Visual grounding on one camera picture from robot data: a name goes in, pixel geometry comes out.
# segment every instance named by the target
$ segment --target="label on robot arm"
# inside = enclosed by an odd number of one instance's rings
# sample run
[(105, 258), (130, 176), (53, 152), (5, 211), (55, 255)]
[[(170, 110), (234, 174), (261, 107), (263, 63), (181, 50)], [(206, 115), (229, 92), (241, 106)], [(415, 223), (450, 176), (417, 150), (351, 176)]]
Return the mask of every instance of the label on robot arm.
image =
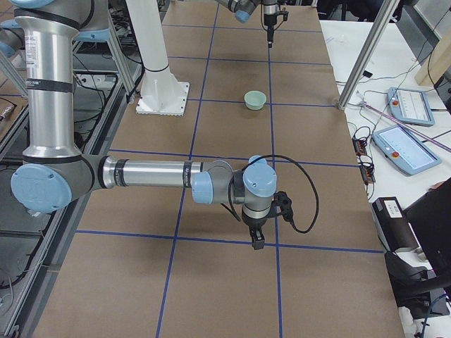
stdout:
[(385, 207), (387, 208), (388, 214), (391, 218), (402, 218), (400, 209), (397, 207), (395, 201), (384, 201)]
[(27, 68), (37, 67), (37, 37), (27, 35), (25, 37), (25, 55)]

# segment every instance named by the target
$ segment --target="white table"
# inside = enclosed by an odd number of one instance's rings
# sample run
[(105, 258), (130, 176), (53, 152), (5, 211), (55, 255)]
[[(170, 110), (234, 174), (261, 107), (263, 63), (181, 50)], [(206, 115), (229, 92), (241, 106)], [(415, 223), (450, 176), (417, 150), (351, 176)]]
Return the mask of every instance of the white table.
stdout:
[[(371, 29), (371, 25), (371, 23), (321, 21), (324, 39), (340, 92), (343, 89), (341, 82), (347, 80), (366, 36)], [(366, 70), (373, 73), (371, 79), (376, 79), (380, 77), (395, 77), (396, 75), (407, 72), (415, 65), (417, 65), (415, 55), (410, 50), (404, 37), (395, 24), (389, 24)], [(350, 103), (358, 104), (362, 100), (356, 94), (357, 91), (361, 94), (366, 90), (387, 92), (388, 88), (398, 86), (424, 91), (432, 89), (431, 87), (420, 87), (416, 84), (414, 76), (419, 69), (420, 67), (417, 65), (412, 71), (396, 78), (370, 80), (366, 83), (359, 83)], [(445, 110), (445, 106), (435, 90), (429, 91), (427, 95), (431, 108), (433, 110), (439, 110), (433, 112), (435, 125), (432, 127), (415, 128), (429, 137), (434, 137), (451, 130), (451, 115)], [(368, 104), (380, 111), (384, 110), (387, 105), (386, 94), (367, 92), (364, 98)], [(354, 123), (357, 127), (367, 125), (373, 129), (373, 125), (360, 116), (359, 110), (358, 107), (354, 106), (348, 106), (345, 109), (348, 122)], [(362, 109), (362, 114), (375, 123), (379, 119), (379, 115), (371, 111)], [(381, 130), (391, 125), (394, 125), (394, 123), (382, 118), (377, 124), (376, 130)], [(355, 128), (350, 124), (350, 133), (354, 134), (354, 130)], [(362, 134), (358, 134), (357, 136), (366, 136), (366, 134), (367, 131), (362, 130)], [(451, 133), (439, 137), (437, 140), (447, 146), (451, 146)], [(430, 142), (426, 142), (426, 145), (440, 157), (442, 163), (413, 176), (406, 176), (401, 173), (374, 144), (371, 145), (370, 150), (375, 165), (374, 175), (376, 184), (374, 185), (375, 190), (370, 202), (382, 196), (396, 196), (401, 207), (405, 208), (422, 196), (431, 185), (451, 177), (451, 154)], [(428, 264), (421, 262), (413, 253), (403, 253), (402, 255), (403, 259), (411, 265), (428, 266)], [(425, 337), (448, 337), (451, 332), (451, 316), (429, 318), (428, 324), (431, 326), (427, 327)], [(404, 328), (407, 328), (408, 323), (404, 322), (403, 325)], [(417, 327), (421, 327), (421, 320), (416, 320), (416, 325)]]

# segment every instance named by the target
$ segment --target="small bowl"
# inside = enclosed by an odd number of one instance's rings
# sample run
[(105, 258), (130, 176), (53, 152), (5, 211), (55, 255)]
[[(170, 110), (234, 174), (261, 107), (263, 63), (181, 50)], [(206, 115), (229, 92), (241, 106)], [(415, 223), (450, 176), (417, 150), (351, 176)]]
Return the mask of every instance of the small bowl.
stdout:
[(252, 111), (258, 111), (263, 108), (266, 103), (266, 95), (258, 90), (252, 90), (245, 94), (245, 103)]

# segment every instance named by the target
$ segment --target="bowl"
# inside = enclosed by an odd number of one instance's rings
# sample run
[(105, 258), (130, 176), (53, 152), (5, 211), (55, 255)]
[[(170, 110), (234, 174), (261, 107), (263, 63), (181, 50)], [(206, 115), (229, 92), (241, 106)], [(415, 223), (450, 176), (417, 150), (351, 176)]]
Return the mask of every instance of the bowl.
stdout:
[(245, 94), (245, 103), (252, 111), (258, 111), (263, 108), (266, 103), (266, 95), (258, 90), (252, 90)]

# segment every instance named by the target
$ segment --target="blue joint cap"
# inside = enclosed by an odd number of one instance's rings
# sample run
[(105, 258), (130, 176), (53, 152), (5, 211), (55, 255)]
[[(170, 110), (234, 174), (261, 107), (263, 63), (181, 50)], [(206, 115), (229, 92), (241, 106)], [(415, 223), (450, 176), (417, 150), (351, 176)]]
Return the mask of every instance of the blue joint cap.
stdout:
[(0, 41), (0, 51), (5, 54), (7, 58), (12, 57), (16, 51), (13, 47), (9, 46), (8, 44), (5, 44), (4, 42)]
[[(249, 162), (251, 163), (258, 157), (251, 157)], [(276, 192), (276, 172), (266, 163), (264, 158), (247, 167), (242, 177), (246, 189), (257, 197), (271, 197)]]
[(41, 8), (55, 0), (9, 0), (13, 5), (21, 8)]
[(193, 176), (192, 182), (192, 199), (196, 203), (211, 204), (213, 203), (213, 182), (208, 172), (197, 173)]
[(14, 196), (26, 208), (52, 213), (72, 201), (66, 180), (55, 170), (41, 164), (25, 164), (11, 177)]
[(18, 30), (22, 28), (14, 19), (3, 21), (2, 23), (0, 23), (0, 27), (8, 28), (10, 30)]
[(235, 12), (235, 18), (241, 23), (246, 23), (250, 17), (251, 15), (248, 12), (241, 10)]
[(81, 42), (107, 42), (110, 38), (110, 29), (106, 28), (104, 30), (84, 30), (76, 37), (75, 41)]

